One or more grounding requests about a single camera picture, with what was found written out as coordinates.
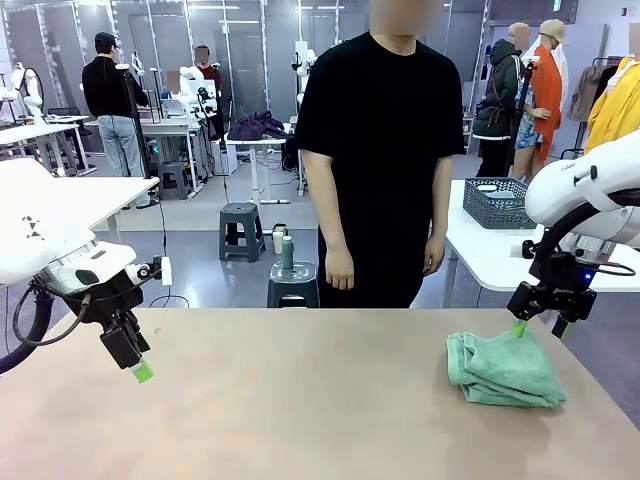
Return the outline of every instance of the jeans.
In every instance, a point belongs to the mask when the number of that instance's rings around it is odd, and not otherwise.
[[[144,177],[133,119],[118,115],[101,115],[98,117],[98,130],[102,137],[104,153],[113,170],[123,177]],[[148,193],[140,195],[134,201],[136,207],[149,205],[149,202]]]

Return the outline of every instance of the man in black jacket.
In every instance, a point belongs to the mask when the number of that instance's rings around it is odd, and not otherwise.
[[[136,127],[122,74],[116,70],[117,42],[110,33],[98,33],[95,37],[98,56],[82,70],[82,87],[87,107],[98,118],[98,129],[107,160],[123,177],[142,177],[142,156],[138,148]],[[133,80],[133,90],[138,105],[149,105],[147,95]],[[135,200],[138,209],[158,204],[148,194]]]

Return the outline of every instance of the hat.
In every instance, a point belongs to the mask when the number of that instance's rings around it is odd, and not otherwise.
[[[561,43],[562,45],[569,44],[569,42],[564,38],[565,30],[566,27],[564,22],[557,19],[547,20],[540,25],[540,35],[555,38],[558,43]]]
[[[115,37],[115,35],[112,35],[110,33],[97,33],[94,41],[96,51],[100,51],[102,49],[110,49],[111,47],[118,48],[118,39]]]

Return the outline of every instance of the black t-shirt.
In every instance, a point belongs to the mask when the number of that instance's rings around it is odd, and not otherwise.
[[[313,67],[296,139],[333,158],[354,262],[408,257],[422,268],[437,161],[464,153],[453,62],[420,42],[413,55],[396,55],[369,33],[335,46]]]

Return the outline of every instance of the man's hand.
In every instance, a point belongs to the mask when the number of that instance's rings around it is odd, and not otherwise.
[[[340,290],[353,288],[353,259],[347,247],[328,248],[324,264],[329,285]]]
[[[424,276],[433,275],[444,260],[444,238],[432,236],[424,249]]]

